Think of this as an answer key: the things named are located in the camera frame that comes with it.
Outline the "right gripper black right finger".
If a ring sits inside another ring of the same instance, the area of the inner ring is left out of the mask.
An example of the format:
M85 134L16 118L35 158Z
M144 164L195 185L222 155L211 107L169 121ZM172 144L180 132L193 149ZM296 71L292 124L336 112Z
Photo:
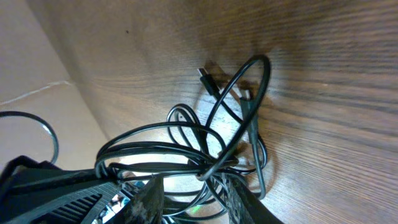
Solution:
M223 175L225 204L233 224L283 224L236 177Z

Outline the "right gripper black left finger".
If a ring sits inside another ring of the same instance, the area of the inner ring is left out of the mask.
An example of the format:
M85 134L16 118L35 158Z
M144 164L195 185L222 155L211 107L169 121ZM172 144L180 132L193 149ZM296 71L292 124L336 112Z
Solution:
M152 178L122 210L114 216L115 224L160 224L164 209L164 179Z

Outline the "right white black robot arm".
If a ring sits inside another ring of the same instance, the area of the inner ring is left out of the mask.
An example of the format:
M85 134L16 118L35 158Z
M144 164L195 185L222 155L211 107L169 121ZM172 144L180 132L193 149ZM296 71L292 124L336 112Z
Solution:
M1 174L1 223L91 223L119 192L130 198L110 223L162 223L168 209L179 205L167 199L165 177L197 174L205 165L147 162L127 170L154 171L141 189L124 188L120 176L97 177L95 170L61 170L26 156L10 161Z

